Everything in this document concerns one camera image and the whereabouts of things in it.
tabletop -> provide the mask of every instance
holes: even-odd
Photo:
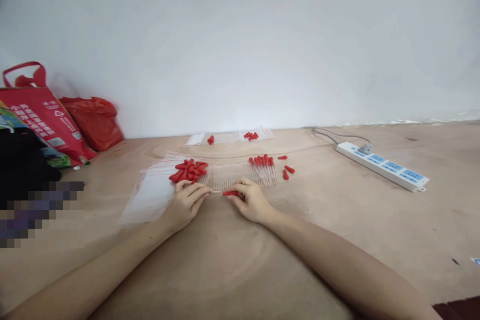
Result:
[[[139,171],[166,152],[212,165],[265,153],[288,155],[281,165],[295,168],[295,174],[283,180],[278,165],[278,185],[263,188],[274,207],[351,241],[405,277],[432,304],[480,295],[480,267],[470,260],[480,257],[480,123],[336,131],[369,138],[376,154],[430,178],[426,192],[412,193],[374,173],[310,129],[274,130],[275,139],[265,141],[199,146],[186,146],[188,136],[124,140],[99,153],[90,167],[64,170],[62,181],[83,181],[84,191],[52,213],[54,218],[20,247],[1,250],[1,313],[142,226],[117,221]],[[153,316],[353,317],[290,248],[242,218],[221,194],[211,195],[191,224],[145,259],[92,318]]]

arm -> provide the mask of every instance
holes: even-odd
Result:
[[[10,312],[5,320],[86,319],[160,244],[186,227],[212,191],[183,180],[162,216],[125,242],[69,272]]]
[[[335,291],[372,319],[441,320],[428,301],[388,266],[342,237],[274,209],[260,187],[241,178],[226,191],[250,221],[286,242]]]

bag handle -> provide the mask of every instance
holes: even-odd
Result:
[[[8,73],[11,73],[12,71],[30,67],[30,66],[35,66],[38,65],[39,68],[35,70],[33,73],[33,78],[28,78],[26,76],[20,75],[15,79],[14,86],[10,85],[10,82],[7,80],[6,75]],[[37,88],[46,88],[47,87],[47,71],[45,70],[45,67],[39,63],[38,61],[29,61],[29,62],[24,62],[20,65],[16,65],[14,67],[11,67],[3,72],[3,81],[5,82],[5,86],[7,88],[13,88],[13,87],[22,87],[22,88],[33,88],[34,84]]]

red shopping bag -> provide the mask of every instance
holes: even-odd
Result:
[[[6,75],[13,71],[39,66],[33,78],[18,76],[14,86]],[[46,84],[46,71],[36,61],[26,62],[3,72],[6,88],[0,89],[0,106],[10,108],[36,135],[70,158],[70,166],[82,164],[97,153],[85,145],[75,122]]]
[[[80,128],[86,143],[96,151],[105,151],[121,142],[124,137],[115,122],[115,106],[100,97],[62,97],[61,104]]]

power strip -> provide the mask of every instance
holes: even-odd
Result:
[[[362,154],[358,151],[359,146],[354,145],[351,142],[342,142],[341,144],[338,144],[336,150],[340,154],[349,157],[353,161],[373,170],[377,174],[382,175],[388,180],[393,181],[413,193],[417,191],[424,192],[424,186],[430,180],[428,177],[420,175],[419,173],[409,170],[374,153],[371,153],[370,155]]]

